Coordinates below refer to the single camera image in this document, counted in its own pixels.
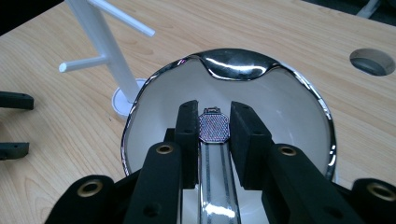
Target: white stand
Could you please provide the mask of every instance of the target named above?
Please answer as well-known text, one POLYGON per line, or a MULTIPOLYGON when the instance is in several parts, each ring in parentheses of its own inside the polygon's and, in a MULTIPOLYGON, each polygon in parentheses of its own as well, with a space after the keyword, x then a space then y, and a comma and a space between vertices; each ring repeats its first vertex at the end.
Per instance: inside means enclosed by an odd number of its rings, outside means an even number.
POLYGON ((356 15, 368 19, 375 13, 380 5, 381 0, 370 0, 356 15))
POLYGON ((119 88, 116 89, 112 98, 113 108, 122 119, 126 119, 129 115, 132 104, 143 85, 142 81, 144 79, 138 79, 140 82, 139 88, 139 85, 129 69, 127 62, 122 56, 120 48, 117 45, 113 34, 111 34, 100 10, 103 10, 114 18, 123 21, 144 35, 153 36, 155 31, 147 27, 142 22, 135 20, 116 7, 110 5, 105 0, 65 0, 65 2, 69 5, 70 9, 78 19, 79 24, 95 46, 99 56, 61 63, 59 71, 64 73, 81 68, 106 64, 108 70, 119 85, 119 88))

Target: white plastic rod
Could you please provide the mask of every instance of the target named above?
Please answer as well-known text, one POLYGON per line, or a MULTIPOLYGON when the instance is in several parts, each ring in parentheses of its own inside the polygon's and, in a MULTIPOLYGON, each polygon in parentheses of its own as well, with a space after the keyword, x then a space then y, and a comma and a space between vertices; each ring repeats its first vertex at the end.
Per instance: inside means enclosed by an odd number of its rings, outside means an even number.
POLYGON ((155 34, 155 31, 153 29, 149 28, 142 22, 130 17, 128 14, 109 4, 105 0, 88 0, 88 2, 91 3, 91 5, 93 5, 94 7, 100 8, 105 13, 109 14, 110 16, 116 18, 119 21, 124 22, 125 24, 131 26, 132 28, 143 33, 144 35, 153 36, 155 34))
POLYGON ((59 71, 61 73, 71 72, 78 69, 94 67, 96 65, 101 65, 105 63, 108 63, 108 58, 106 56, 76 60, 72 62, 61 63, 61 65, 59 65, 59 71))
POLYGON ((139 93, 139 87, 101 11, 89 4, 87 0, 65 0, 65 2, 78 19, 99 55, 107 56, 108 70, 128 102, 133 103, 139 93))
POLYGON ((370 0, 356 15, 368 19, 375 13, 380 5, 381 0, 370 0))

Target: brass grommet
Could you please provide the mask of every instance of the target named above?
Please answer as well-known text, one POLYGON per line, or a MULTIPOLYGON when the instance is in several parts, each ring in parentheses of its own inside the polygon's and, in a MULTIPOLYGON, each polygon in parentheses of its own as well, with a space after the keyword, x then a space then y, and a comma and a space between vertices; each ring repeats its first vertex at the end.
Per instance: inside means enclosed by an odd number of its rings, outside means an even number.
POLYGON ((396 201, 396 193, 381 184, 371 183, 367 185, 367 189, 377 198, 388 202, 396 201))
POLYGON ((297 151, 291 147, 280 147, 279 148, 280 153, 282 153, 285 156, 295 156, 297 155, 297 151))
POLYGON ((168 154, 173 151, 173 147, 169 145, 162 145, 157 147, 156 151, 160 154, 168 154))
POLYGON ((91 197, 101 191, 103 183, 98 179, 88 180, 81 185, 77 191, 77 195, 82 198, 91 197))

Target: small metal grille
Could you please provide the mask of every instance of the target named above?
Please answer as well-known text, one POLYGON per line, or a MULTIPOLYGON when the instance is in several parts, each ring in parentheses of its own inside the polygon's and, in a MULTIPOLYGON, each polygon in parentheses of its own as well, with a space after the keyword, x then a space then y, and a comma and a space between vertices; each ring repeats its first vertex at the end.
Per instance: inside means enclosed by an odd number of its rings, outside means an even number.
POLYGON ((205 143, 225 143, 230 137, 229 120, 217 107, 204 110, 199 126, 199 137, 205 143))

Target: wooden table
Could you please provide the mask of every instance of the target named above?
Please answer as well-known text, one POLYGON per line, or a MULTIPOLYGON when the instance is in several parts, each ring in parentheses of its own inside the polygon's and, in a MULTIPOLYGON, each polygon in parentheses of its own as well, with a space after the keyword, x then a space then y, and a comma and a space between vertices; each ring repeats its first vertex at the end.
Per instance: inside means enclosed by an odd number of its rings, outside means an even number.
MULTIPOLYGON (((335 120, 339 183, 374 177, 396 185, 396 73, 373 77, 349 62, 355 49, 396 59, 396 27, 303 1, 111 1, 156 30, 145 37, 106 16, 136 77, 191 53, 251 49, 288 63, 318 89, 335 120)), ((124 177, 124 121, 105 66, 60 74, 95 56, 67 4, 0 36, 0 91, 35 97, 35 109, 0 109, 0 142, 28 141, 29 154, 0 162, 1 223, 42 223, 79 178, 124 177)))

